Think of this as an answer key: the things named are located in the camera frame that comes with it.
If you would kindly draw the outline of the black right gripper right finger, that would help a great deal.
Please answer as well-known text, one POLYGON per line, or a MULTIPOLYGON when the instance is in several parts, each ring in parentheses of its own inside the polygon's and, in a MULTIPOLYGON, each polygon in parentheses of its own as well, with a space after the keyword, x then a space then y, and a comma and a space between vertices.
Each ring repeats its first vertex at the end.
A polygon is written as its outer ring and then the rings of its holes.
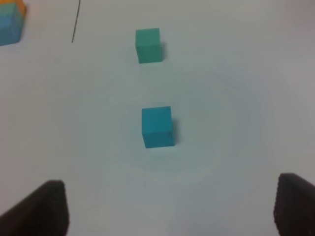
POLYGON ((274 222, 281 236, 313 236, 315 186, 294 173, 280 174, 274 222))

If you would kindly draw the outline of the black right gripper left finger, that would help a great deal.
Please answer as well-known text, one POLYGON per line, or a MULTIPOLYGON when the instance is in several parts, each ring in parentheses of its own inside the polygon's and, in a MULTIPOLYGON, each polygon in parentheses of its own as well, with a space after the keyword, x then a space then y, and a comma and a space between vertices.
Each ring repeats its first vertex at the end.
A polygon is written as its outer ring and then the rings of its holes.
POLYGON ((49 180, 0 216, 0 234, 65 236, 69 224, 65 184, 49 180))

